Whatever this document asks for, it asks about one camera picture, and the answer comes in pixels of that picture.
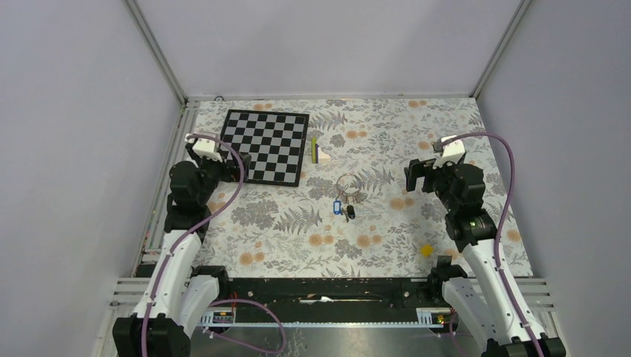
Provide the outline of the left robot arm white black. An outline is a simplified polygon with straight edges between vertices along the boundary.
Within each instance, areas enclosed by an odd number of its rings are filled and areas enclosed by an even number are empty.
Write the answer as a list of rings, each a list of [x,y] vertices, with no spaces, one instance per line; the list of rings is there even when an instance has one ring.
[[[220,182],[246,181],[251,156],[234,152],[229,161],[219,152],[188,152],[189,161],[170,168],[163,245],[150,281],[130,316],[114,322],[119,356],[189,356],[206,307],[230,298],[224,268],[192,263],[217,216],[208,200]]]

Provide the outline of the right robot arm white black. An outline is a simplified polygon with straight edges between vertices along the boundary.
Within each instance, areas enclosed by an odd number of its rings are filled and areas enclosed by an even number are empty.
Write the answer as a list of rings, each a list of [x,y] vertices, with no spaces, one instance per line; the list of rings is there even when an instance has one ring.
[[[534,316],[507,267],[496,239],[495,222],[484,209],[484,174],[471,164],[434,166],[434,160],[410,161],[406,189],[423,180],[447,210],[446,231],[473,270],[481,294],[462,267],[441,257],[427,278],[427,297],[436,306],[449,304],[474,337],[482,356],[566,356],[559,337],[551,337]]]

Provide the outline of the blue tag key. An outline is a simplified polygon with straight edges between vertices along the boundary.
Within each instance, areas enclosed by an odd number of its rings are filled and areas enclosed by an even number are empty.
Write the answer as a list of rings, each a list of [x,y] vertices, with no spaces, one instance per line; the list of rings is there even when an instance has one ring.
[[[333,202],[333,213],[335,215],[343,215],[343,205],[342,202],[340,200],[335,200]]]

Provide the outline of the metal keyring with keys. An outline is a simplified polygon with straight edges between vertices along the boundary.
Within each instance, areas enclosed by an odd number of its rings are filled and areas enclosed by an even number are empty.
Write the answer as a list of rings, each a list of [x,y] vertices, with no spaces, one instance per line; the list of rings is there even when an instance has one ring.
[[[364,181],[354,173],[345,173],[338,177],[334,185],[336,198],[344,204],[358,204],[367,199]]]

